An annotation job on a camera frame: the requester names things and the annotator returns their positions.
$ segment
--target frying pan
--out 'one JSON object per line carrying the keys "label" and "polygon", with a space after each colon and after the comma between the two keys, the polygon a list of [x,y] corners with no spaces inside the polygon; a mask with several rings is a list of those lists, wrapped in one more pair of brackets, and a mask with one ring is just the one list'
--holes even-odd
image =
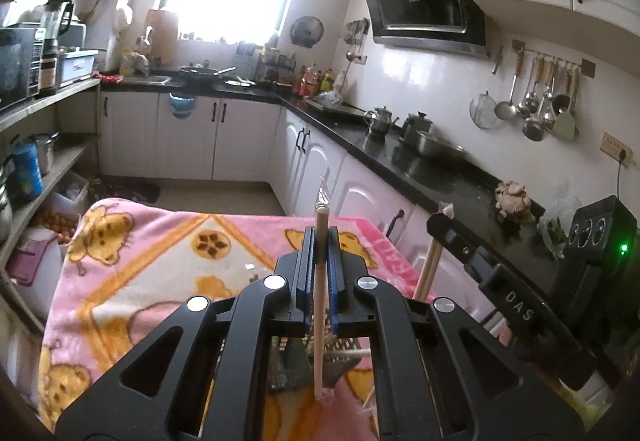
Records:
{"label": "frying pan", "polygon": [[206,83],[220,78],[224,73],[235,70],[235,67],[229,67],[227,69],[209,69],[207,67],[181,67],[180,76],[192,83]]}

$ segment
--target kitchen utensil rack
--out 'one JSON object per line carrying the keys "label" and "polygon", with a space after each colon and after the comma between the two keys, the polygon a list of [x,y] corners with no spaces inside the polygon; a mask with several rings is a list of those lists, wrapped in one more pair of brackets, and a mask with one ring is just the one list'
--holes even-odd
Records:
{"label": "kitchen utensil rack", "polygon": [[591,79],[595,78],[596,76],[596,65],[591,62],[590,60],[587,60],[585,58],[582,59],[582,62],[580,62],[579,64],[576,62],[573,62],[572,60],[567,60],[565,58],[556,56],[556,55],[551,55],[550,53],[543,53],[542,51],[537,51],[535,49],[530,49],[527,47],[526,43],[523,40],[512,40],[511,41],[511,50],[518,54],[521,51],[524,51],[525,53],[535,53],[536,55],[539,55],[543,58],[550,58],[552,60],[559,60],[561,62],[564,62],[564,64],[566,66],[577,66],[578,67],[578,71],[580,71],[580,73],[584,76],[587,76]]}

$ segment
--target microwave oven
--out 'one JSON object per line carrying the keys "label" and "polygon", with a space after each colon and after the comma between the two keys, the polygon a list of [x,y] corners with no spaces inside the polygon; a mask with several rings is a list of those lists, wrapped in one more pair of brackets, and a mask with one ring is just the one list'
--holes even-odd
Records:
{"label": "microwave oven", "polygon": [[366,0],[373,42],[487,58],[484,13],[472,0]]}
{"label": "microwave oven", "polygon": [[0,28],[0,109],[38,94],[44,28]]}

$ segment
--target blue bottle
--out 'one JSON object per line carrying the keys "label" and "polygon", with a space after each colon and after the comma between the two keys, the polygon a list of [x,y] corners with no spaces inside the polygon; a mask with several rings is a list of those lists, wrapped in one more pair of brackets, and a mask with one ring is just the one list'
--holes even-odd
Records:
{"label": "blue bottle", "polygon": [[42,176],[38,165],[38,149],[34,143],[17,145],[13,153],[15,177],[17,177],[22,195],[27,201],[42,194]]}

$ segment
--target white tile wall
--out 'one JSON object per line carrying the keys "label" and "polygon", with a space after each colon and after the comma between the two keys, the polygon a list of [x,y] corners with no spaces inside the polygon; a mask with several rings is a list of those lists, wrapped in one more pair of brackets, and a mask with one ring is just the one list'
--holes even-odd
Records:
{"label": "white tile wall", "polygon": [[[364,0],[351,0],[345,21],[369,17]],[[492,48],[509,49],[515,35],[494,34]],[[519,37],[527,47],[580,62],[580,53],[548,42]],[[343,70],[347,47],[338,43],[334,69]],[[492,62],[446,53],[421,52],[374,44],[369,35],[364,46],[365,66],[353,65],[349,72],[347,97],[363,109],[386,105],[402,120],[408,113],[424,111],[434,130],[470,151],[472,160],[494,176],[516,179],[527,186],[537,202],[548,206],[556,180],[568,173],[582,203],[587,204],[616,191],[617,163],[603,154],[604,131],[640,154],[640,81],[605,62],[596,63],[596,78],[582,77],[577,102],[580,136],[562,142],[547,136],[541,143],[527,140],[517,120],[489,131],[476,128],[469,117],[469,101],[489,90],[497,100],[507,99],[515,55],[505,56],[494,77]],[[525,78],[516,87],[516,98],[526,88],[531,56],[525,64]],[[636,165],[623,168],[620,191],[625,205],[640,218],[640,172]]]}

